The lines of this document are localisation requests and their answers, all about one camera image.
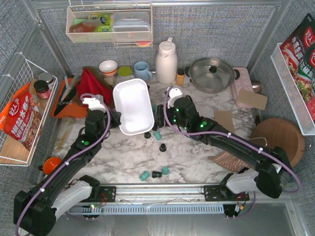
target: blue mug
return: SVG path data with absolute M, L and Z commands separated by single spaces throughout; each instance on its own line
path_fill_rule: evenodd
M 152 73 L 149 70 L 149 65 L 145 61 L 137 62 L 133 68 L 135 78 L 139 78 L 144 81 L 152 79 Z

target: round wooden board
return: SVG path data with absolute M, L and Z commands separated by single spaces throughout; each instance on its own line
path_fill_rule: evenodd
M 281 147 L 285 150 L 291 167 L 296 166 L 305 151 L 305 139 L 301 131 L 291 122 L 280 118 L 269 118 L 259 123 L 252 131 L 250 138 L 264 137 L 268 148 Z M 263 139 L 250 140 L 250 142 L 265 146 Z

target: shelf basket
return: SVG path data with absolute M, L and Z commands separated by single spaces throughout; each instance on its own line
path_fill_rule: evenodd
M 13 78 L 13 84 L 11 86 L 11 89 L 9 90 L 8 94 L 6 95 L 3 104 L 1 105 L 1 110 L 6 106 L 6 104 L 11 100 L 12 96 L 15 94 L 15 92 L 21 88 L 26 83 L 31 82 L 31 80 L 34 78 L 33 71 L 31 68 L 31 65 L 36 66 L 38 69 L 40 69 L 43 72 L 47 72 L 46 70 L 42 69 L 35 63 L 31 62 L 30 60 L 24 58 L 24 63 L 21 66 L 16 78 Z M 46 118 L 48 116 L 48 112 L 50 109 L 50 106 L 52 104 L 54 95 L 56 93 L 56 89 L 58 86 L 58 79 L 56 76 L 54 77 L 54 84 L 53 88 L 51 90 L 51 95 L 48 99 L 46 108 L 44 110 L 44 113 L 42 115 L 39 128 L 36 132 L 32 147 L 30 151 L 28 151 L 19 141 L 11 138 L 7 134 L 5 134 L 3 131 L 0 130 L 0 165 L 14 165 L 14 166 L 29 166 L 34 152 L 36 150 L 36 146 L 38 143 L 38 139 L 40 137 L 39 130 L 44 126 L 44 123 L 46 121 Z
M 273 54 L 271 55 L 271 60 L 276 68 L 286 96 L 290 102 L 301 133 L 304 136 L 315 135 L 315 124 L 284 60 L 280 49 L 281 45 L 282 43 L 277 44 Z
M 75 19 L 88 19 L 91 13 L 109 13 L 115 12 L 135 12 L 142 11 L 149 14 L 149 22 L 151 26 L 150 31 L 123 31 L 123 32 L 70 32 L 69 29 L 74 24 Z M 115 47 L 136 47 L 138 43 L 146 42 L 148 46 L 153 42 L 153 19 L 152 19 L 152 5 L 142 4 L 140 7 L 136 7 L 134 4 L 124 5 L 80 5 L 69 6 L 67 8 L 67 20 L 66 20 L 66 35 L 74 43 L 101 43 L 101 42 L 113 42 Z

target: red towel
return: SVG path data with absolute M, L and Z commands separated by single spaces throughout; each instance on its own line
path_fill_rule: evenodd
M 111 89 L 104 87 L 93 75 L 93 73 L 84 69 L 81 76 L 81 83 L 76 85 L 77 94 L 79 97 L 84 93 L 91 93 L 93 95 L 102 95 L 104 98 L 104 103 L 109 106 L 113 97 L 113 92 Z

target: white kettle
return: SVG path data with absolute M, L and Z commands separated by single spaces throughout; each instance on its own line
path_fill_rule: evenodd
M 157 81 L 162 84 L 171 84 L 177 76 L 176 46 L 169 37 L 167 41 L 161 42 L 158 47 L 156 60 Z

